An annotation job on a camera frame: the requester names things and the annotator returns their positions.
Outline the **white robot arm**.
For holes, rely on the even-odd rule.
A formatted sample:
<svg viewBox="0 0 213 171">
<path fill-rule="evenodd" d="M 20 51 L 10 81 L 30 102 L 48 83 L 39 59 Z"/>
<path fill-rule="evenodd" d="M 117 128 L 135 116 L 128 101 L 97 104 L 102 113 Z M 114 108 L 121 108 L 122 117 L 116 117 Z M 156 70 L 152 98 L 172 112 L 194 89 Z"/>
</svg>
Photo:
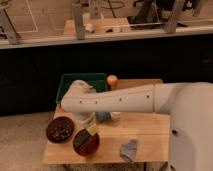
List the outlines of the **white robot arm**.
<svg viewBox="0 0 213 171">
<path fill-rule="evenodd" d="M 149 84 L 91 93 L 74 81 L 62 109 L 87 120 L 93 112 L 143 112 L 170 116 L 168 171 L 213 171 L 213 83 Z"/>
</svg>

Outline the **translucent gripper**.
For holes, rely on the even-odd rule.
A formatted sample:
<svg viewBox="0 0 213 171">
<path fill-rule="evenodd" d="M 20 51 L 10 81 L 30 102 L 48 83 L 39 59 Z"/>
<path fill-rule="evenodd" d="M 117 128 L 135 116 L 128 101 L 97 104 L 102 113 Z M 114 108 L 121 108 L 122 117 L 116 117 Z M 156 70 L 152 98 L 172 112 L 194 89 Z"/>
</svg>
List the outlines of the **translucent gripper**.
<svg viewBox="0 0 213 171">
<path fill-rule="evenodd" d="M 78 122 L 89 132 L 90 135 L 97 133 L 96 115 L 92 113 L 77 113 Z"/>
</svg>

